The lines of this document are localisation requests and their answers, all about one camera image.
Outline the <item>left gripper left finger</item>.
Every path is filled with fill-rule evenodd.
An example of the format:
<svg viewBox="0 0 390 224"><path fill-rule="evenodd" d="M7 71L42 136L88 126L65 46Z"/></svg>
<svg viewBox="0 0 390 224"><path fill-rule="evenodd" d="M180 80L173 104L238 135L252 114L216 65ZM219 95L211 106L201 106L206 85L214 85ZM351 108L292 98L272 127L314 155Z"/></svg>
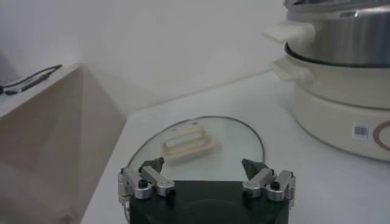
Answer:
<svg viewBox="0 0 390 224"><path fill-rule="evenodd" d="M176 184L162 176L163 157L144 161L138 169L123 167L118 173L118 200L128 203L130 197L148 200L153 194L172 200L176 196Z"/></svg>

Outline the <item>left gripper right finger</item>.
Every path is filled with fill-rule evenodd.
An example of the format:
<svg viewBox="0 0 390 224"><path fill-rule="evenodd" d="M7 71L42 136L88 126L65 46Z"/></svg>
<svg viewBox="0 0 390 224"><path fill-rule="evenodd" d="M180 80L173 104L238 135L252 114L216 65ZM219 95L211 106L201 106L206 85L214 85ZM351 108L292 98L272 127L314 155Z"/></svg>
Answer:
<svg viewBox="0 0 390 224"><path fill-rule="evenodd" d="M292 171L282 170L280 173L276 173L265 163L249 159L242 159L241 164L248 178L242 183L242 195L246 201L265 195L270 201L288 200L294 203L296 176Z"/></svg>

